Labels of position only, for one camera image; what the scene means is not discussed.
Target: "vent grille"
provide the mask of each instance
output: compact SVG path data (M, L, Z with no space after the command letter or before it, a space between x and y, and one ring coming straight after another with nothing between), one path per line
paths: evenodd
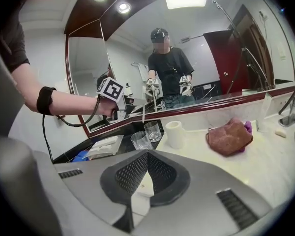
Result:
M61 179L64 179L64 178L68 178L68 177L74 177L74 176L77 176L82 173L83 173L83 171L81 171L80 169L76 169L76 170L72 170L72 171L60 172L58 174L61 177Z
M258 220L257 216L239 199L239 197L235 195L231 189L220 191L216 193L216 195L241 230L252 225Z

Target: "jeans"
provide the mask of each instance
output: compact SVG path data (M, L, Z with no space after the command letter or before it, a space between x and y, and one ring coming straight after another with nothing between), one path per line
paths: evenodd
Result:
M164 102L166 109L180 108L185 106L191 106L195 104L193 96L182 96L181 94L174 96L164 96Z

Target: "red door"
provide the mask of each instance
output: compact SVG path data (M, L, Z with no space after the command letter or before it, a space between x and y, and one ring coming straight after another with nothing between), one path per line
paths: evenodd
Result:
M240 44L234 38L232 31L214 31L203 34L209 45L218 74L220 76L223 94L226 94L236 73L240 58ZM241 57L239 71L229 93L242 92L249 89L250 82L244 57Z

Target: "black cable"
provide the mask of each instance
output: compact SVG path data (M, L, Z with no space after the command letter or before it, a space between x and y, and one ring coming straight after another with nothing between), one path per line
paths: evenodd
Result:
M95 115L95 113L96 113L96 111L97 111L97 109L98 109L98 105L99 105L100 100L101 100L101 96L99 95L99 96L97 97L97 102L96 102L96 104L95 104L95 108L94 108L93 113L91 114L91 116L90 116L85 122L83 122L83 123L81 123L81 124L72 124L72 123L69 123L69 122L65 121L65 120L64 120L62 117L60 117L60 116L57 116L57 117L58 117L60 120L62 120L66 125L68 125L68 126L70 126L70 127L82 127L82 126L86 125L87 123L89 123L90 120L93 119L93 117L94 117L94 115ZM46 115L43 115L43 133L44 133L44 138L45 138L45 142L46 142L46 146L47 146L47 149L48 149L48 153L49 153L50 160L53 161L53 156L52 156L52 154L51 154L51 150L50 150L49 144L48 144L48 142L47 142L46 133L45 133L45 116L46 116Z
M44 138L45 138L45 142L46 142L46 145L47 145L50 160L53 161L53 156L51 154L51 150L50 150L49 144L47 142L46 133L45 133L45 116L46 115L43 115L43 133L44 133Z
M66 125L68 125L68 126L70 126L70 127L75 127L75 128L77 128L77 127L82 127L82 126L88 124L88 123L93 119L94 115L96 114L96 111L97 111L97 108L98 108L98 105L99 105L100 100L101 100L101 96L99 95L99 96L97 97L97 102L96 102L96 105L95 105L95 108L94 108L93 113L91 114L91 116L90 116L85 122L83 122L83 123L81 123L81 124L72 124L72 123L67 122L65 119L63 119L63 118L60 117L60 116L57 116L57 117L58 117L60 120L62 120Z

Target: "black strap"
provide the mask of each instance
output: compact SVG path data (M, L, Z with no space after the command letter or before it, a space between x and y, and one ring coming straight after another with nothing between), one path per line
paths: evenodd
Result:
M49 110L49 106L53 102L51 95L54 90L57 90L57 89L43 87L39 92L39 97L37 99L36 107L37 107L37 110L43 115L52 116Z

